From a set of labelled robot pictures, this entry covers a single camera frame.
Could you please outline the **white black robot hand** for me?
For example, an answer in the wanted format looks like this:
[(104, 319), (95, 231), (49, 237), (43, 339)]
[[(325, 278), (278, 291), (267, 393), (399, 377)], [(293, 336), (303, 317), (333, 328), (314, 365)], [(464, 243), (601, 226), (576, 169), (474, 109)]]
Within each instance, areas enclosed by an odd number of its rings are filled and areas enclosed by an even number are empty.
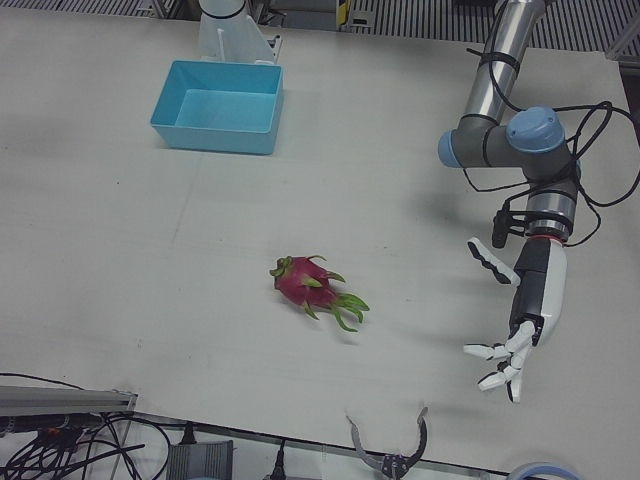
[(509, 267), (472, 237), (467, 247), (474, 259), (503, 285), (515, 288), (509, 316), (509, 335), (494, 345), (466, 344), (463, 351), (484, 360), (496, 360), (496, 370), (478, 381), (482, 391), (504, 386), (513, 403), (521, 400), (522, 372), (534, 348), (551, 336), (562, 312), (567, 258), (562, 242), (554, 237), (528, 238)]

